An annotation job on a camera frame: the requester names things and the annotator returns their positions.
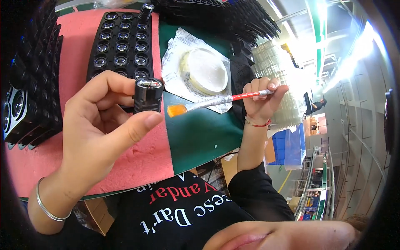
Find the silver bangle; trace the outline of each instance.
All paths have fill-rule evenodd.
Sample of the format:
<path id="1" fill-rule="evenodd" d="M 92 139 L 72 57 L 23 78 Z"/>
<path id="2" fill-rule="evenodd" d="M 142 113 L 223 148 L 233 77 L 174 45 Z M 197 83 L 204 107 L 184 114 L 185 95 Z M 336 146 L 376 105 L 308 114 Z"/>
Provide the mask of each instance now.
<path id="1" fill-rule="evenodd" d="M 41 179 L 38 181 L 38 184 L 36 185 L 36 199 L 38 200 L 39 206 L 42 208 L 43 212 L 44 212 L 45 214 L 47 214 L 47 216 L 49 216 L 52 220 L 55 220 L 55 221 L 65 221 L 65 220 L 71 215 L 72 210 L 70 211 L 70 213 L 69 213 L 69 215 L 68 215 L 67 217 L 65 217 L 65 218 L 58 218 L 57 216 L 54 216 L 53 214 L 51 214 L 51 213 L 44 207 L 44 205 L 43 205 L 43 203 L 42 203 L 42 200 L 40 199 L 40 196 L 39 196 L 39 184 L 40 184 L 40 182 L 41 182 L 44 178 L 46 178 L 46 176 L 43 177 L 43 178 L 41 178 Z"/>

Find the brush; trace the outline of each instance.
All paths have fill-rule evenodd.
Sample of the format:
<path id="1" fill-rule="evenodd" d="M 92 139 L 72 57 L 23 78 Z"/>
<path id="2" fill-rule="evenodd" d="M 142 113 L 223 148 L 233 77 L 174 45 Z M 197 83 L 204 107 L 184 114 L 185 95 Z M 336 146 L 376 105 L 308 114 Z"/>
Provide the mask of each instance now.
<path id="1" fill-rule="evenodd" d="M 273 94 L 274 91 L 270 90 L 261 90 L 257 92 L 252 92 L 252 93 L 245 93 L 245 94 L 239 94 L 239 95 L 234 95 L 234 96 L 222 96 L 222 97 L 216 97 L 210 100 L 202 101 L 202 102 L 195 102 L 195 103 L 188 103 L 188 104 L 178 104 L 178 105 L 173 105 L 173 106 L 168 106 L 167 108 L 167 113 L 169 117 L 174 117 L 174 116 L 179 116 L 181 114 L 187 113 L 189 111 L 199 109 L 199 108 L 207 108 L 210 106 L 216 106 L 228 102 L 233 102 L 236 100 L 244 99 L 244 98 L 249 98 L 253 96 L 264 96 L 264 95 L 269 95 Z"/>

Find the pink foam pad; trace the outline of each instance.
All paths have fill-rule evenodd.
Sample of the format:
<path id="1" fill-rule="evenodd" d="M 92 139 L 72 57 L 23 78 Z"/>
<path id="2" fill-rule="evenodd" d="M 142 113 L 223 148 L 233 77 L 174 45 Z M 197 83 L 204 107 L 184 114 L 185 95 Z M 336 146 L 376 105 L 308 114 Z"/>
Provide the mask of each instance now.
<path id="1" fill-rule="evenodd" d="M 64 36 L 60 59 L 61 111 L 76 92 L 86 83 L 90 51 L 98 25 L 105 12 L 97 9 L 75 12 L 58 18 L 60 35 Z M 112 11 L 138 12 L 116 9 Z M 152 51 L 154 77 L 161 78 L 160 46 L 158 41 L 158 15 L 152 14 Z M 30 191 L 43 176 L 56 170 L 62 161 L 62 133 L 53 136 L 33 150 L 7 150 L 7 160 L 19 197 L 28 197 Z M 135 188 L 157 182 L 174 175 L 171 151 L 165 121 L 148 133 L 138 144 L 127 150 L 115 162 L 110 174 L 87 195 Z"/>

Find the orange brush bristles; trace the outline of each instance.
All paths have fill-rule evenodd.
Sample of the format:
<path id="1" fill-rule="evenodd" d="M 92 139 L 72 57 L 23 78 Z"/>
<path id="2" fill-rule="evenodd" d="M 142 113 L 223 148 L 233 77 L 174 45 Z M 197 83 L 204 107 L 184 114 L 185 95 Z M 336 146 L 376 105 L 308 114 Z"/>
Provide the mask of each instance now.
<path id="1" fill-rule="evenodd" d="M 188 110 L 183 104 L 168 106 L 167 113 L 169 117 L 179 116 L 186 113 Z"/>

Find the lips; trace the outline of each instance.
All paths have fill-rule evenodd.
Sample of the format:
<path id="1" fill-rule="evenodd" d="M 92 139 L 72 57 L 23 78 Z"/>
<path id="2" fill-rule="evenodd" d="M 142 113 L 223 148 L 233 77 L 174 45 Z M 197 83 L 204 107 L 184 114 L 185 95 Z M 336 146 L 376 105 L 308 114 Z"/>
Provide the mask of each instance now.
<path id="1" fill-rule="evenodd" d="M 256 249 L 268 234 L 241 234 L 226 242 L 220 250 Z"/>

